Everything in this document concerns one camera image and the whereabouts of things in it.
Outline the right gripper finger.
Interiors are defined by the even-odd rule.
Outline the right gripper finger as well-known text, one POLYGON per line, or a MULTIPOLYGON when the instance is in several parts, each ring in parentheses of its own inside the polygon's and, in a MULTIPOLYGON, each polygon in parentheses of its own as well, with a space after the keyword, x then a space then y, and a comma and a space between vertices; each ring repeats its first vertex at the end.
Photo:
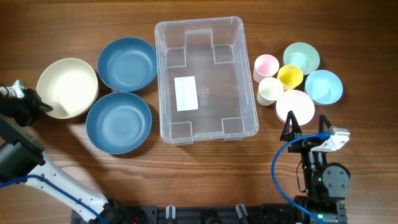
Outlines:
POLYGON ((292 141, 302 136, 302 130, 293 111, 287 113, 285 126, 280 136, 280 141, 292 141))
POLYGON ((330 123, 328 118, 324 114, 321 114, 319 117, 318 132, 327 132, 330 127, 332 127, 332 124, 330 123))

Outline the pink small bowl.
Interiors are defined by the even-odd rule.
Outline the pink small bowl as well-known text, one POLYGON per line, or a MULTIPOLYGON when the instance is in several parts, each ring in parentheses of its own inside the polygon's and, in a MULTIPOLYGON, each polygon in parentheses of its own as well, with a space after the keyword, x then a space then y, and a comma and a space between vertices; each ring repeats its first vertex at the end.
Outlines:
POLYGON ((315 114, 315 105, 312 99, 300 90, 289 90, 283 92, 275 105, 276 115, 286 122, 287 114, 293 111, 300 126, 309 123, 315 114))

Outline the light blue small bowl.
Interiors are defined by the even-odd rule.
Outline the light blue small bowl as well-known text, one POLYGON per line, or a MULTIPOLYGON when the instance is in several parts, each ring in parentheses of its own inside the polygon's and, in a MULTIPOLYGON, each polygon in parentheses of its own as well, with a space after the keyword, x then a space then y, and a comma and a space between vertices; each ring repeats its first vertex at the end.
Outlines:
POLYGON ((304 89, 316 105, 336 103, 343 95, 340 78, 328 70, 316 70, 309 74, 304 89))

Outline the cream large bowl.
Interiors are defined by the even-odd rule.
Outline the cream large bowl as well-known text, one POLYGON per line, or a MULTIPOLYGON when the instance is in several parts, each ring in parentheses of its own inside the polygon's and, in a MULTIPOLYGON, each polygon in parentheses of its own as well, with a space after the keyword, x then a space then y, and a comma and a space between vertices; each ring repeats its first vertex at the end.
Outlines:
POLYGON ((63 58, 41 74, 36 91, 52 107, 47 115, 56 119, 79 116, 95 102, 99 84, 95 70, 77 58, 63 58))

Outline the mint green small bowl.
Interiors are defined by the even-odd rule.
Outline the mint green small bowl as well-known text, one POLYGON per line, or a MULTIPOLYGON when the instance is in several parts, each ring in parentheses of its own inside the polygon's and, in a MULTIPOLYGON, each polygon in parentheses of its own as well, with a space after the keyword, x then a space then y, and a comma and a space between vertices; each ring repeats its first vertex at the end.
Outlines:
POLYGON ((301 69, 304 75, 309 75, 318 69, 320 56, 318 51, 310 44, 296 42, 290 44, 283 54, 284 65, 294 65, 301 69))

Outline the dark blue bowl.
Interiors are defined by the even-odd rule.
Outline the dark blue bowl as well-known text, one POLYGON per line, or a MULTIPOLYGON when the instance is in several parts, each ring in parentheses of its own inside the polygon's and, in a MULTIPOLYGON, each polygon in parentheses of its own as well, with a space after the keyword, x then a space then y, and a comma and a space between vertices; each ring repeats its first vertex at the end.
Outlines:
POLYGON ((116 91, 146 88, 157 74, 155 48, 138 37, 123 37, 100 53, 97 71, 101 81, 116 91))
POLYGON ((148 138, 152 113, 139 96, 115 92, 100 98, 86 118, 88 138, 99 150, 108 154, 129 153, 148 138))

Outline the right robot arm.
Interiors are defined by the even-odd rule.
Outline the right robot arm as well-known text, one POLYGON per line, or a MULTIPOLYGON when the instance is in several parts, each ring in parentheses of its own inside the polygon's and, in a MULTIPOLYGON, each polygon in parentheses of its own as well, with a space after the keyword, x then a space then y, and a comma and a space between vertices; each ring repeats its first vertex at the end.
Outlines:
POLYGON ((304 196, 290 199, 280 187, 278 191, 292 206, 293 223, 348 222, 342 201, 349 189, 351 174, 340 163, 328 162, 329 152, 340 150, 348 141, 350 132, 332 125, 325 115, 320 115, 318 133, 304 136, 293 111, 287 113, 280 140, 285 141, 278 155, 286 149, 299 153, 303 170, 304 196))

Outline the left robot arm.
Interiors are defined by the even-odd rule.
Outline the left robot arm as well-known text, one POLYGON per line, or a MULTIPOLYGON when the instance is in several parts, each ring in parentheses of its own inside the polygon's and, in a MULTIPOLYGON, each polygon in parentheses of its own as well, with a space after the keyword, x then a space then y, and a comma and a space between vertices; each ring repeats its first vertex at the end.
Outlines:
POLYGON ((24 184, 41 190, 77 212, 87 223, 130 223, 117 200, 89 189, 55 165, 44 146, 24 128, 52 111, 30 88, 12 94, 1 87, 1 187, 24 184))

